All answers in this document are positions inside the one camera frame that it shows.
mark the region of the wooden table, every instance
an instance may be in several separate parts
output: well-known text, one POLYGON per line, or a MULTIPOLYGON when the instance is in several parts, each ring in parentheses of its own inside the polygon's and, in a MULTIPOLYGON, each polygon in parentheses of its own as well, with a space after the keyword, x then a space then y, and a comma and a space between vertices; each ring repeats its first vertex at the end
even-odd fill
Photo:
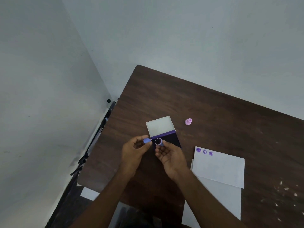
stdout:
MULTIPOLYGON (((245 159, 241 220, 248 227, 304 226, 304 121, 143 66, 132 73, 78 183, 100 192, 118 168, 124 142, 168 115, 188 166, 195 146, 245 159)), ((181 223, 184 197, 152 149, 121 201, 181 223)))

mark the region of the dark floor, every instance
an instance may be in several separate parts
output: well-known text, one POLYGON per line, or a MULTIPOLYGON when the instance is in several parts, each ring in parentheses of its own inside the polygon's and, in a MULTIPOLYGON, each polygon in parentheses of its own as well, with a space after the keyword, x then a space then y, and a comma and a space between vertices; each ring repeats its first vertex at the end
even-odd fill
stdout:
POLYGON ((66 196, 63 204, 58 210, 53 222, 47 224, 46 228, 67 228, 79 215, 92 203, 91 200, 80 196, 83 186, 76 186, 74 181, 70 192, 66 196))

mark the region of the gray wall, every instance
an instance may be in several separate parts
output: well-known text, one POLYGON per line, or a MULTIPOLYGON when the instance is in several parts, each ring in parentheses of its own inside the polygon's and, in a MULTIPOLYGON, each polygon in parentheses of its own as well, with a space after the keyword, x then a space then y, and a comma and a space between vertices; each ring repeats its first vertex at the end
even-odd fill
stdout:
POLYGON ((110 94, 147 66, 304 119, 304 0, 63 0, 110 94))
POLYGON ((62 0, 0 0, 0 227, 44 227, 110 95, 62 0))

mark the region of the hand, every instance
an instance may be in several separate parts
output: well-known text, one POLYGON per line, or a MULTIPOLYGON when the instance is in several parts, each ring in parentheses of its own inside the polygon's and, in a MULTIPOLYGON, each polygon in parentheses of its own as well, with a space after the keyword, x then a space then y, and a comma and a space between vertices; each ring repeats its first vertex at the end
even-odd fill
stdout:
POLYGON ((164 146, 156 146, 155 155, 164 165, 166 174, 176 181, 178 175, 188 170, 186 158, 181 148, 163 140, 164 146))
POLYGON ((141 157, 152 145, 152 142, 144 144, 143 140, 147 137, 148 135, 137 136, 123 145, 119 169, 130 178, 135 175, 141 157))

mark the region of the person's left hand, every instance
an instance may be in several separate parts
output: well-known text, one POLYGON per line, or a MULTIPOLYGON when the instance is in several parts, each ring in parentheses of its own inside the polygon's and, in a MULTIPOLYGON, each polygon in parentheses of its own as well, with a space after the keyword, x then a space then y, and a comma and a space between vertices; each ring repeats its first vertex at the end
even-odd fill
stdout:
POLYGON ((139 166, 141 157, 152 145, 152 142, 144 144, 143 140, 145 138, 148 138, 148 135, 137 136, 131 138, 123 145, 120 169, 129 177, 133 177, 135 175, 135 171, 139 166))

